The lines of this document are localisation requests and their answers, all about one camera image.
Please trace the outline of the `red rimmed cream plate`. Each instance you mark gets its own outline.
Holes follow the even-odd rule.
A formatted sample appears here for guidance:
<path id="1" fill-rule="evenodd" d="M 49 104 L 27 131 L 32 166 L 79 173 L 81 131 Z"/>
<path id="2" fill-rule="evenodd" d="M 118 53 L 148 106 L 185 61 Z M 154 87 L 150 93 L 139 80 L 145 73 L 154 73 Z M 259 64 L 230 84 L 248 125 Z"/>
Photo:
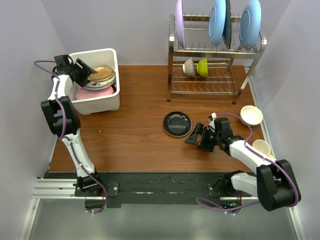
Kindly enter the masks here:
<path id="1" fill-rule="evenodd" d="M 115 94 L 117 92 L 117 87 L 115 84 L 111 85 L 112 90 L 113 90 L 113 94 Z"/>

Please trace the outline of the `pink plate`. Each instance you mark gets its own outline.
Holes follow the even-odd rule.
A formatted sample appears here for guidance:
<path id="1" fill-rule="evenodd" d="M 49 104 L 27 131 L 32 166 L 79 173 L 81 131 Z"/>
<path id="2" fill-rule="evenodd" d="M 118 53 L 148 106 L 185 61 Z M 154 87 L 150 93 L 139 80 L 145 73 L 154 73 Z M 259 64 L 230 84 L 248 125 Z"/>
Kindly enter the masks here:
<path id="1" fill-rule="evenodd" d="M 109 96 L 112 94 L 113 94 L 113 91 L 111 90 L 90 91 L 90 90 L 81 88 L 75 93 L 75 99 L 80 101 L 80 100 Z"/>

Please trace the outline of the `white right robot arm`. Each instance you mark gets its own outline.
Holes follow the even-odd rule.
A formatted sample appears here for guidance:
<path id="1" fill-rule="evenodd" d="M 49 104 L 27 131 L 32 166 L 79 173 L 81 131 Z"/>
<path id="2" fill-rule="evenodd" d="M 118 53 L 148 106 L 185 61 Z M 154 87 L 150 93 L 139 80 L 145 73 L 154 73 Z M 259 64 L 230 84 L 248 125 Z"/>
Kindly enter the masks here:
<path id="1" fill-rule="evenodd" d="M 238 192 L 245 192 L 258 198 L 258 203 L 267 211 L 282 207 L 294 207 L 301 200 L 301 193 L 291 164 L 285 160 L 277 160 L 253 148 L 248 141 L 234 135 L 230 121 L 226 117 L 212 114 L 210 124 L 197 123 L 186 144 L 197 143 L 198 149 L 212 152 L 215 147 L 230 157 L 245 164 L 253 175 L 238 170 L 224 175 L 212 188 L 233 197 Z"/>

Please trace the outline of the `cream floral small plate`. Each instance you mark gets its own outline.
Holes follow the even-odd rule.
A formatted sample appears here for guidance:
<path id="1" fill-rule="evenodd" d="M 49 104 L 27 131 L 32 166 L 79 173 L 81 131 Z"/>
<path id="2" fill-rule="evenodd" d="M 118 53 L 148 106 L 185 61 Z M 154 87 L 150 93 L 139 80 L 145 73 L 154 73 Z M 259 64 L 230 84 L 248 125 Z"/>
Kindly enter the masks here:
<path id="1" fill-rule="evenodd" d="M 90 83 L 88 84 L 88 86 L 104 86 L 104 85 L 109 85 L 112 84 L 114 81 L 116 80 L 115 77 L 113 78 L 109 78 L 103 81 L 90 81 Z"/>

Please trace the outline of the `blue and cream plate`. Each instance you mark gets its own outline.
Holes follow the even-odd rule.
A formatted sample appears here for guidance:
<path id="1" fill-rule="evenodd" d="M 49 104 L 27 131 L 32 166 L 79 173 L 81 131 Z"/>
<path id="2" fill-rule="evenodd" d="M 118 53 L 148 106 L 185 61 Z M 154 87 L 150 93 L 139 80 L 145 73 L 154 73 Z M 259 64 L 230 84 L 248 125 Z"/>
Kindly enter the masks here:
<path id="1" fill-rule="evenodd" d="M 88 90 L 88 91 L 94 91 L 94 92 L 99 92 L 99 91 L 113 91 L 114 88 L 112 86 L 108 86 L 108 87 L 83 87 L 84 89 Z"/>

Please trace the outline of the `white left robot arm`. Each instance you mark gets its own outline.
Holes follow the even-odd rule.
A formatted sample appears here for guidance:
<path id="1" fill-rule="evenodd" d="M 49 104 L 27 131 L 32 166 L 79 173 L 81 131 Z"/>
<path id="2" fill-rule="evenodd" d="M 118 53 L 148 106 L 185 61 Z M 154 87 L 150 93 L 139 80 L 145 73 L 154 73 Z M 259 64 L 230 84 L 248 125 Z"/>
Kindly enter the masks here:
<path id="1" fill-rule="evenodd" d="M 99 196 L 106 190 L 85 150 L 80 134 L 80 118 L 69 98 L 74 83 L 81 87 L 87 85 L 90 74 L 96 71 L 81 59 L 73 60 L 67 54 L 54 57 L 55 67 L 52 70 L 40 67 L 38 64 L 41 62 L 35 61 L 34 65 L 48 72 L 53 82 L 50 96 L 40 104 L 48 127 L 64 143 L 72 158 L 77 174 L 76 189 Z"/>

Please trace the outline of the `plain black plate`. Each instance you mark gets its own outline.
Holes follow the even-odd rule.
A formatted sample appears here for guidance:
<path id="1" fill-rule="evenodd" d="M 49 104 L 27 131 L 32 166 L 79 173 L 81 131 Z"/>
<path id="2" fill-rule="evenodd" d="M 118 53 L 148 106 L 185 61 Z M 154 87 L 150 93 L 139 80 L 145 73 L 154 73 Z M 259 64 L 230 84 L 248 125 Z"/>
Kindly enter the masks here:
<path id="1" fill-rule="evenodd" d="M 163 119 L 165 132 L 176 138 L 186 136 L 191 131 L 192 125 L 190 117 L 180 111 L 170 112 Z"/>

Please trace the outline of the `black glossy plate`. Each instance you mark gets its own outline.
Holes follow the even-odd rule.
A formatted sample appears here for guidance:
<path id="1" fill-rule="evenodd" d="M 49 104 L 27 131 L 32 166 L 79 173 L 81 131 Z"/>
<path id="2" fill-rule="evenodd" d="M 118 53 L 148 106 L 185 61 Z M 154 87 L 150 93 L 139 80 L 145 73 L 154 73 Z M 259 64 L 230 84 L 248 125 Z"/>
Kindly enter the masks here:
<path id="1" fill-rule="evenodd" d="M 96 67 L 94 70 L 96 73 L 90 74 L 89 80 L 96 82 L 106 81 L 115 74 L 114 69 L 108 65 Z"/>

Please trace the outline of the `white watermelon pattern plate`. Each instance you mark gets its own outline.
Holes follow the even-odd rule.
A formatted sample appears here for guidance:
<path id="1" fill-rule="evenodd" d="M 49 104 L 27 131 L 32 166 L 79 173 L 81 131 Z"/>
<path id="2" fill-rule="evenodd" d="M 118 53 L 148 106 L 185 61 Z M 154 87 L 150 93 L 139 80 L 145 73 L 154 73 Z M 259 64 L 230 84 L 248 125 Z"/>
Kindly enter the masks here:
<path id="1" fill-rule="evenodd" d="M 114 82 L 112 84 L 107 84 L 107 85 L 97 85 L 97 86 L 92 86 L 92 85 L 85 85 L 84 87 L 89 87 L 89 88 L 102 88 L 102 87 L 109 87 L 111 85 L 114 84 Z"/>

